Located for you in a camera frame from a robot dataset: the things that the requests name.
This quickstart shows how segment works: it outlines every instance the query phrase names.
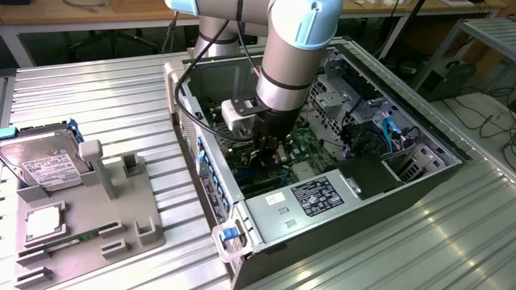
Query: warning label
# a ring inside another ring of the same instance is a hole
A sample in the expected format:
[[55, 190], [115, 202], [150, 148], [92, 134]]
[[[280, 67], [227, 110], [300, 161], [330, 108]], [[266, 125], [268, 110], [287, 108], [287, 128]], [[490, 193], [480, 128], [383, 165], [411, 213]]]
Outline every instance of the warning label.
[[24, 162], [22, 166], [44, 188], [80, 178], [68, 154]]
[[327, 177], [294, 187], [292, 192], [308, 216], [316, 216], [344, 203]]

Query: light blue joint cap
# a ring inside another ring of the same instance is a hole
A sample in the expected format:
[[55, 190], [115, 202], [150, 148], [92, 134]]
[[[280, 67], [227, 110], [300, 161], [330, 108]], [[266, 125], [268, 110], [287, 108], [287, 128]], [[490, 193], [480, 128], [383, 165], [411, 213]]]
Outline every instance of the light blue joint cap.
[[198, 3], [195, 0], [164, 0], [164, 3], [174, 11], [199, 16]]
[[276, 0], [272, 25], [294, 47], [318, 50], [336, 35], [342, 9], [343, 0]]

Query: hard disk drive label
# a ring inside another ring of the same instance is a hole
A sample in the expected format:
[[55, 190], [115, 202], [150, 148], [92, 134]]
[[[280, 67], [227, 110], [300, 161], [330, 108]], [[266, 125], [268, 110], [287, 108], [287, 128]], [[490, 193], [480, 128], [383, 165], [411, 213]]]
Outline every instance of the hard disk drive label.
[[22, 166], [43, 187], [59, 185], [80, 178], [68, 154], [24, 162]]
[[327, 177], [294, 187], [292, 192], [308, 216], [316, 216], [344, 203]]

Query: hard drive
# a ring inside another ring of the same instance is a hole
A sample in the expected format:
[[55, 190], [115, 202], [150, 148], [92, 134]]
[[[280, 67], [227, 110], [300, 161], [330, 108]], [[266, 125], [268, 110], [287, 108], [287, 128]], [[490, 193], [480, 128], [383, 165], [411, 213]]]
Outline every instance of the hard drive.
[[91, 171], [79, 158], [82, 136], [68, 124], [54, 124], [2, 134], [0, 160], [24, 187], [40, 185], [51, 192], [82, 183], [80, 174]]

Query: wooden table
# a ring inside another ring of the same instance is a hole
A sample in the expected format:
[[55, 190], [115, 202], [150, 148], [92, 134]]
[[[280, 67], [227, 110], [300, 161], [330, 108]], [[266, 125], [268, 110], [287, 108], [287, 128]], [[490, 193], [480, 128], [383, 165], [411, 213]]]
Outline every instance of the wooden table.
[[[410, 5], [400, 5], [394, 16], [400, 21], [380, 56], [391, 49], [392, 43], [407, 22], [408, 15], [418, 0]], [[506, 6], [500, 0], [487, 0], [491, 5], [488, 17], [494, 17]], [[394, 6], [384, 4], [359, 5], [352, 0], [344, 0], [342, 18], [378, 18], [391, 16]], [[419, 15], [468, 14], [478, 13], [478, 7], [450, 7], [439, 0], [427, 0]], [[58, 31], [106, 30], [124, 28], [166, 27], [172, 19], [172, 11], [152, 11], [135, 13], [115, 13], [110, 6], [99, 7], [92, 13], [86, 9], [71, 7], [62, 0], [34, 0], [31, 5], [10, 5], [0, 8], [0, 36], [20, 67], [34, 66], [34, 60], [20, 41], [22, 33], [40, 33]], [[195, 17], [180, 14], [178, 25], [196, 25]]]

